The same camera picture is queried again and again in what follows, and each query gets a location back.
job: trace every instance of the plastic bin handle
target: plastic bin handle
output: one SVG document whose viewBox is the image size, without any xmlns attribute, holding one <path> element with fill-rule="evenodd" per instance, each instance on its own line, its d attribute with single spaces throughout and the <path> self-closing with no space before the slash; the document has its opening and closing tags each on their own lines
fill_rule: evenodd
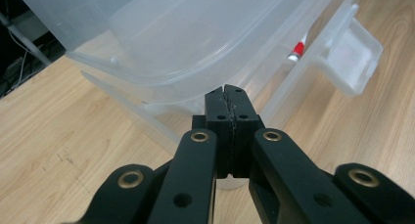
<svg viewBox="0 0 415 224">
<path fill-rule="evenodd" d="M 354 18 L 357 8 L 352 5 L 339 11 L 337 19 L 330 21 L 320 34 L 325 40 L 322 54 L 314 60 L 330 81 L 350 96 L 363 92 L 383 51 L 379 41 Z"/>
</svg>

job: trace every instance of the red marker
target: red marker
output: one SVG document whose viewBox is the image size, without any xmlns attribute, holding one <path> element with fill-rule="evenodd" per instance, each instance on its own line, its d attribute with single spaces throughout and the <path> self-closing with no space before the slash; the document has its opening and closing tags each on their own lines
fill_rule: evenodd
<svg viewBox="0 0 415 224">
<path fill-rule="evenodd" d="M 289 59 L 291 61 L 294 61 L 294 62 L 298 62 L 299 61 L 299 59 L 304 54 L 304 45 L 305 45 L 305 40 L 306 39 L 307 39 L 307 33 L 300 40 L 300 42 L 297 43 L 296 47 L 294 47 L 293 51 L 290 53 L 290 55 L 287 57 L 287 59 Z"/>
</svg>

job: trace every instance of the wooden table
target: wooden table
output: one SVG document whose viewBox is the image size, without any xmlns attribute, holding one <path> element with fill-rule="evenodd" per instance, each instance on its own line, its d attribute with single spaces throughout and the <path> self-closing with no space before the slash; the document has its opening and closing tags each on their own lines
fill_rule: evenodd
<svg viewBox="0 0 415 224">
<path fill-rule="evenodd" d="M 285 128 L 329 172 L 360 162 L 415 195 L 415 0 L 362 0 L 357 18 L 385 47 L 361 96 L 323 76 Z M 61 58 L 0 101 L 0 223 L 82 216 L 119 166 L 171 156 Z M 216 194 L 216 223 L 258 223 L 247 186 Z"/>
</svg>

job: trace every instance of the stacked plastic drawers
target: stacked plastic drawers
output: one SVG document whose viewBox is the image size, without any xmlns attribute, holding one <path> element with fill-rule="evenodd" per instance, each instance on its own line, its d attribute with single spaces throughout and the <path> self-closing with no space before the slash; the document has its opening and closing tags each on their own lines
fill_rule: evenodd
<svg viewBox="0 0 415 224">
<path fill-rule="evenodd" d="M 223 84 L 283 127 L 319 69 L 360 94 L 382 53 L 354 19 L 356 0 L 24 1 L 85 77 L 175 143 Z M 285 64 L 306 33 L 304 56 Z"/>
</svg>

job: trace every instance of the plastic container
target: plastic container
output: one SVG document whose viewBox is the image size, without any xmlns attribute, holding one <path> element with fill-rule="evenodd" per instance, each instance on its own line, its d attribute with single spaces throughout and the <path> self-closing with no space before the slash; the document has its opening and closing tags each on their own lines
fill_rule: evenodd
<svg viewBox="0 0 415 224">
<path fill-rule="evenodd" d="M 360 94 L 382 53 L 353 18 L 356 0 L 24 1 L 89 80 L 172 140 L 161 143 L 171 153 L 220 85 L 244 88 L 265 123 L 283 127 L 319 69 Z"/>
</svg>

